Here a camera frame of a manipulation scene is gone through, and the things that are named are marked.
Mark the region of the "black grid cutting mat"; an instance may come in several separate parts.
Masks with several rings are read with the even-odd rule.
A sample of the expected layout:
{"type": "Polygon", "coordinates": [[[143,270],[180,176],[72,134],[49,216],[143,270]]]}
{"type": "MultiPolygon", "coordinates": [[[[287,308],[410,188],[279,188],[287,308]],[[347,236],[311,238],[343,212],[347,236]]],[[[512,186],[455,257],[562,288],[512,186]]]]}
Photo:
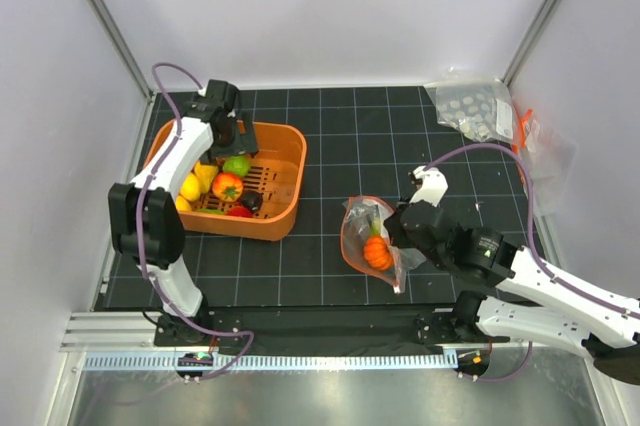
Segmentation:
{"type": "MultiPolygon", "coordinates": [[[[343,261],[343,203],[358,193],[389,204],[408,197],[408,174],[463,144],[437,124],[418,86],[245,90],[254,121],[299,129],[308,153],[296,222],[278,242],[187,233],[185,261],[212,306],[452,304],[472,287],[426,263],[411,271],[406,291],[343,261]]],[[[445,211],[465,226],[486,225],[516,245],[526,243],[527,200],[516,164],[479,150],[441,166],[449,189],[445,211]]],[[[116,253],[95,310],[141,310],[161,302],[137,268],[116,253]]]]}

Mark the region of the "green toy lime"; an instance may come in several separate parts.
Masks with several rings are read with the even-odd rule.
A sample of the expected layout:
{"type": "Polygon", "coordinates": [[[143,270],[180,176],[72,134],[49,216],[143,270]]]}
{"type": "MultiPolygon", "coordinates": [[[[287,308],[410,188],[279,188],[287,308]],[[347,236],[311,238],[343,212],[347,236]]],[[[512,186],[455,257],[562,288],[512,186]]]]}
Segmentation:
{"type": "Polygon", "coordinates": [[[227,158],[222,166],[222,171],[244,178],[249,173],[250,168],[249,159],[246,156],[239,155],[227,158]]]}

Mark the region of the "bag of white pieces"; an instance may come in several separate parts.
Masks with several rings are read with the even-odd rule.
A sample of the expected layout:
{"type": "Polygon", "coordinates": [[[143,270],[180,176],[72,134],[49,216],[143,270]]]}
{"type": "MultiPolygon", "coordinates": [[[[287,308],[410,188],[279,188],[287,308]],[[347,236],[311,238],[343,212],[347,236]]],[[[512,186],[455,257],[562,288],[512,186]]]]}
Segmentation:
{"type": "Polygon", "coordinates": [[[439,125],[474,142],[515,145],[519,139],[511,94],[498,78],[451,68],[423,87],[436,108],[439,125]]]}

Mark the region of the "orange toy persimmon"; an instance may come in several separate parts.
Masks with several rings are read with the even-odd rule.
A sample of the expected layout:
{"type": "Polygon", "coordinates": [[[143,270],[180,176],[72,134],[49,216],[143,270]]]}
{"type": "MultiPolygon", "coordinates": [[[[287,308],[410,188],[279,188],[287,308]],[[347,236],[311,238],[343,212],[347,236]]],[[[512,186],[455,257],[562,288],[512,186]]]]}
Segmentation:
{"type": "Polygon", "coordinates": [[[211,191],[218,200],[225,203],[233,203],[244,192],[244,184],[239,176],[222,172],[213,179],[211,191]]]}

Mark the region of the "green toy apple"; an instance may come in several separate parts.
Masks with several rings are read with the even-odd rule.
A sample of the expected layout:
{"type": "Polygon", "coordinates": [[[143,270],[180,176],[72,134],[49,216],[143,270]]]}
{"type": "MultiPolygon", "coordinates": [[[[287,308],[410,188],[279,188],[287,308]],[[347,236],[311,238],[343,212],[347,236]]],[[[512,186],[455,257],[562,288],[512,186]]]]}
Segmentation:
{"type": "Polygon", "coordinates": [[[385,217],[376,217],[372,224],[372,233],[377,236],[386,237],[387,232],[384,225],[385,217]]]}

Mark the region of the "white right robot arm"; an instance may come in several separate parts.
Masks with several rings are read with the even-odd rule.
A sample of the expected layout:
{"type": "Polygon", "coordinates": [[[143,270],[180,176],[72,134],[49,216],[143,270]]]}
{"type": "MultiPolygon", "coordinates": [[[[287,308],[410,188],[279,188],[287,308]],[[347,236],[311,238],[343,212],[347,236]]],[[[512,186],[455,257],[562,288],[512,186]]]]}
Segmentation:
{"type": "Polygon", "coordinates": [[[602,374],[639,383],[639,302],[594,286],[509,243],[466,228],[441,207],[404,204],[383,222],[392,245],[415,249],[472,285],[426,323],[431,344],[523,339],[590,359],[602,374]]]}

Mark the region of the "spare clear orange-zip bags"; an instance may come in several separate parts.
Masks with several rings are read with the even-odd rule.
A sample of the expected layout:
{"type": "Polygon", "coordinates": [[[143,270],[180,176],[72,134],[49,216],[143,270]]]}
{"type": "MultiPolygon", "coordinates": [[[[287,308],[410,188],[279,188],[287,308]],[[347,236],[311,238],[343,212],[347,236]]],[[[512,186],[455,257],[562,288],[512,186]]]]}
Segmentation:
{"type": "Polygon", "coordinates": [[[575,144],[559,134],[530,108],[512,99],[516,118],[512,151],[525,165],[533,184],[534,215],[553,214],[566,189],[576,155],[575,144]]]}

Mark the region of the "green toy pepper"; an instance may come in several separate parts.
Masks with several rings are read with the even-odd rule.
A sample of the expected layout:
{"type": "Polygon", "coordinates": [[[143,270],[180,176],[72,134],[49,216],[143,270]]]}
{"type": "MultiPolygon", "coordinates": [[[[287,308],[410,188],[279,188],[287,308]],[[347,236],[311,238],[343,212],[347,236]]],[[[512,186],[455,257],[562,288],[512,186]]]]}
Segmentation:
{"type": "Polygon", "coordinates": [[[200,208],[200,209],[197,209],[195,212],[201,213],[201,214],[209,214],[209,215],[225,215],[226,214],[224,210],[215,209],[215,208],[200,208]]]}

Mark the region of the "clear orange-zip bag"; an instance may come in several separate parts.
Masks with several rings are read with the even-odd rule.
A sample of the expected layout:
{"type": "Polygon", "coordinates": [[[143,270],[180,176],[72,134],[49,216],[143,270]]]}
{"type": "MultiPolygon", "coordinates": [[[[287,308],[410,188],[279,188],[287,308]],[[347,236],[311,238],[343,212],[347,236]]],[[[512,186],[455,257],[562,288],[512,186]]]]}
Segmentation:
{"type": "Polygon", "coordinates": [[[353,269],[387,283],[396,295],[406,289],[408,273],[425,262],[415,248],[398,248],[384,221],[394,209],[373,196],[350,197],[345,203],[340,229],[340,249],[353,269]]]}

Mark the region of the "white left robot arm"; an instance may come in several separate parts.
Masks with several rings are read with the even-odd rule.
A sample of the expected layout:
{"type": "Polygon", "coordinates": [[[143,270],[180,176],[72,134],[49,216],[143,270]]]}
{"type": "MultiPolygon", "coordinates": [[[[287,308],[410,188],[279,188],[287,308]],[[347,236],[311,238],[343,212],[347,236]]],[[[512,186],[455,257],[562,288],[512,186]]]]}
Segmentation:
{"type": "Polygon", "coordinates": [[[259,152],[253,122],[242,112],[239,89],[211,80],[182,109],[160,149],[137,176],[108,192],[114,249],[134,260],[169,315],[181,317],[176,332],[190,346],[208,341],[209,318],[199,314],[204,296],[182,256],[185,229],[175,205],[198,160],[259,152]]]}

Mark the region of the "red toy tomato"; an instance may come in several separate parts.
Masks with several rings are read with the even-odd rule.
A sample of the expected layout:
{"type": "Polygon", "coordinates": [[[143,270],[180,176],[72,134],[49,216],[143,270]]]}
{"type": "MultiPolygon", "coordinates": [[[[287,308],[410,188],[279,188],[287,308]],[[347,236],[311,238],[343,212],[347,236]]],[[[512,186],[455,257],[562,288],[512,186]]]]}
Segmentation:
{"type": "Polygon", "coordinates": [[[226,212],[226,215],[230,217],[252,218],[253,212],[243,205],[235,205],[226,212]]]}

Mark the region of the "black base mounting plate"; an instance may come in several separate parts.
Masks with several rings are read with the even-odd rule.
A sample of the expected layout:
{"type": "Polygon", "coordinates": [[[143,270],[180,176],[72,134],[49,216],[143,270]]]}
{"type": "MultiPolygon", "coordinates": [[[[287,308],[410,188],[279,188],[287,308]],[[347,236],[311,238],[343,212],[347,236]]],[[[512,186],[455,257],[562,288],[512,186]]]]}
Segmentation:
{"type": "Polygon", "coordinates": [[[366,357],[438,353],[446,344],[491,339],[468,312],[429,304],[375,306],[216,307],[205,327],[249,330],[253,356],[366,357]]]}

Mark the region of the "dark purple toy fruit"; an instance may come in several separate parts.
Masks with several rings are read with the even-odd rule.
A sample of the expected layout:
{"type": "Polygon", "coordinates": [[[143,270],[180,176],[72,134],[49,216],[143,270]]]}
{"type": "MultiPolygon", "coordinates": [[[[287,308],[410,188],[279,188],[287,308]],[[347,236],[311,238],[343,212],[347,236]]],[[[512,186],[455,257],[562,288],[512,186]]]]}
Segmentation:
{"type": "Polygon", "coordinates": [[[263,205],[263,195],[254,190],[246,190],[239,198],[240,204],[252,214],[258,212],[263,205]]]}

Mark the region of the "orange plastic basket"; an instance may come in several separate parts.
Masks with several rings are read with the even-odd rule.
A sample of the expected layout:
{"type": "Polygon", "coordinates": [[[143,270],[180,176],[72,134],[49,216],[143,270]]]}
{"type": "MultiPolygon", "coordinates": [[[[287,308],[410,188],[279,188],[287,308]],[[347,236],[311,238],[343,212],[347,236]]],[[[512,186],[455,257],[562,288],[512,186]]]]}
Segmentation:
{"type": "MultiPolygon", "coordinates": [[[[253,123],[258,153],[251,158],[250,171],[243,179],[247,190],[263,195],[263,205],[252,218],[196,213],[200,208],[231,208],[211,192],[192,203],[190,212],[182,212],[184,229],[249,239],[278,241],[293,228],[300,196],[307,142],[302,133],[285,124],[253,123]]],[[[144,168],[133,179],[137,188],[153,175],[150,188],[162,187],[175,197],[196,161],[213,145],[211,126],[199,119],[184,118],[180,125],[170,121],[157,133],[144,168]],[[151,169],[159,164],[159,170],[151,169]]]]}

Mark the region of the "yellow toy mango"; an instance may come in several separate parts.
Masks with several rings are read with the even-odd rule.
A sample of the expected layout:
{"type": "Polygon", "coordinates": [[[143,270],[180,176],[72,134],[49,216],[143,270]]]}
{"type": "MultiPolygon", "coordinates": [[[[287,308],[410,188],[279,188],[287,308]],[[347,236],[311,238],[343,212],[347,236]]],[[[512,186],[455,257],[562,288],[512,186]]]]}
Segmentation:
{"type": "Polygon", "coordinates": [[[175,206],[178,211],[190,212],[192,210],[190,202],[182,195],[178,195],[175,198],[175,206]]]}

